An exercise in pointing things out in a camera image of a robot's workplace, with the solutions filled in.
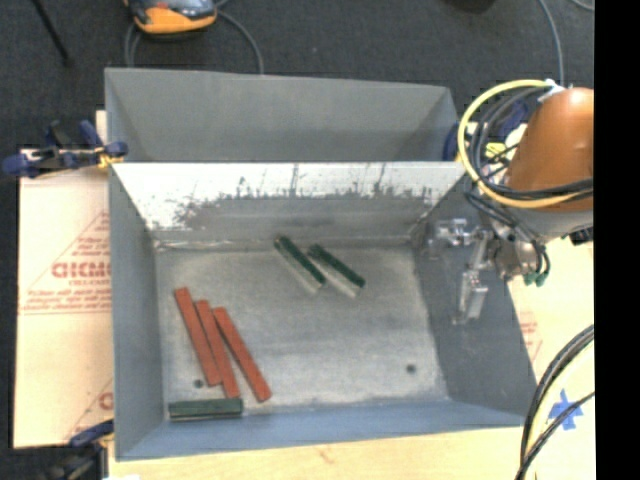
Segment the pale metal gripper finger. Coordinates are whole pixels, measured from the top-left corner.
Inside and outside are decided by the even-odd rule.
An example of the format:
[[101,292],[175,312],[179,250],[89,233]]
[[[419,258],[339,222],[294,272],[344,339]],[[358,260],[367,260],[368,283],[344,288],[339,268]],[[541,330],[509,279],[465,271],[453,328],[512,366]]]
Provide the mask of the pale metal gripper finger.
[[478,228],[471,228],[467,219],[440,219],[426,227],[425,245],[437,247],[467,247],[479,240]]
[[462,273],[458,292],[458,305],[453,316],[455,325],[463,325],[480,318],[489,288],[477,271]]

